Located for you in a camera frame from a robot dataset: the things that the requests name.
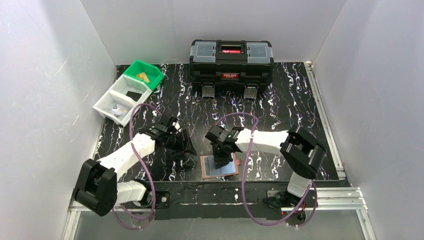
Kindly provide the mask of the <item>black credit card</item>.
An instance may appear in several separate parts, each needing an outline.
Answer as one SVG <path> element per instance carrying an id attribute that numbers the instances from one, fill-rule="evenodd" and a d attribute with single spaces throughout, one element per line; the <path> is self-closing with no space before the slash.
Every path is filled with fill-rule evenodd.
<path id="1" fill-rule="evenodd" d="M 141 93 L 138 93 L 138 92 L 134 92 L 134 91 L 128 91 L 126 93 L 126 96 L 129 97 L 129 98 L 131 98 L 133 101 L 137 102 L 142 97 L 142 94 Z"/>

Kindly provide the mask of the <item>white blue credit card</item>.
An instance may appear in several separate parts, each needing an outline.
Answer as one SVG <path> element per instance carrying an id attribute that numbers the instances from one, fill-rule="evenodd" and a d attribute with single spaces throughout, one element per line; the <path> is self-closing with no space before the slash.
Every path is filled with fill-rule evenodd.
<path id="1" fill-rule="evenodd" d="M 118 105 L 115 105 L 109 110 L 109 113 L 111 115 L 114 115 L 115 117 L 119 117 L 119 116 L 125 116 L 127 114 L 127 110 Z"/>

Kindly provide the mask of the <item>white striped credit card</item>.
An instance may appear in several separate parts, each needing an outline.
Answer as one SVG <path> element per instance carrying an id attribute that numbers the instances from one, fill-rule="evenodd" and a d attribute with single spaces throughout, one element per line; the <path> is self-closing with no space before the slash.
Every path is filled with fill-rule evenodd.
<path id="1" fill-rule="evenodd" d="M 112 113 L 114 114 L 114 115 L 116 115 L 116 116 L 125 116 L 127 113 L 128 113 L 128 111 L 129 111 L 129 109 L 128 109 L 128 107 L 127 106 L 125 106 L 125 105 L 122 105 L 122 104 L 120 104 L 120 103 L 116 103 L 112 108 L 111 108 L 111 111 L 112 111 Z"/>

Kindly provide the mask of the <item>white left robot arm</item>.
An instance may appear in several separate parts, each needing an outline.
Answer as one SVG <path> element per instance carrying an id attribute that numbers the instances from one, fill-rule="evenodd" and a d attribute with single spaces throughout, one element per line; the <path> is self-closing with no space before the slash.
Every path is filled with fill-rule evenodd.
<path id="1" fill-rule="evenodd" d="M 72 200 L 99 216 L 107 215 L 115 206 L 138 202 L 142 207 L 155 205 L 156 193 L 150 183 L 141 180 L 119 182 L 140 159 L 158 150 L 173 157 L 197 155 L 187 129 L 182 129 L 173 116 L 141 128 L 124 146 L 100 160 L 86 160 L 79 172 Z"/>

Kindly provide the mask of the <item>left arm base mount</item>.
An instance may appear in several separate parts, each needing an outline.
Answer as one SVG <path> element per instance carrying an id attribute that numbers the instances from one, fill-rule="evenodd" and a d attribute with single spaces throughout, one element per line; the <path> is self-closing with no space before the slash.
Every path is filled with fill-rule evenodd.
<path id="1" fill-rule="evenodd" d="M 155 192 L 155 209 L 168 209 L 170 207 L 171 194 L 169 191 Z M 153 197 L 150 192 L 140 201 L 130 201 L 123 205 L 127 209 L 150 209 L 152 207 Z"/>

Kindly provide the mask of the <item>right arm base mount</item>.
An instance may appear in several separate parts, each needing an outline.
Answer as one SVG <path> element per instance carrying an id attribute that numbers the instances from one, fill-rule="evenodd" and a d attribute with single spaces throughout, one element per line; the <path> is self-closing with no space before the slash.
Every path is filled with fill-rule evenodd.
<path id="1" fill-rule="evenodd" d="M 298 228 L 311 219 L 318 207 L 318 197 L 315 190 L 309 190 L 303 201 L 300 201 L 300 199 L 301 197 L 292 195 L 287 191 L 269 190 L 262 201 L 269 208 L 289 208 L 287 211 L 281 211 L 283 217 L 290 213 L 292 209 L 295 209 L 295 212 L 286 219 L 285 223 L 291 227 Z"/>

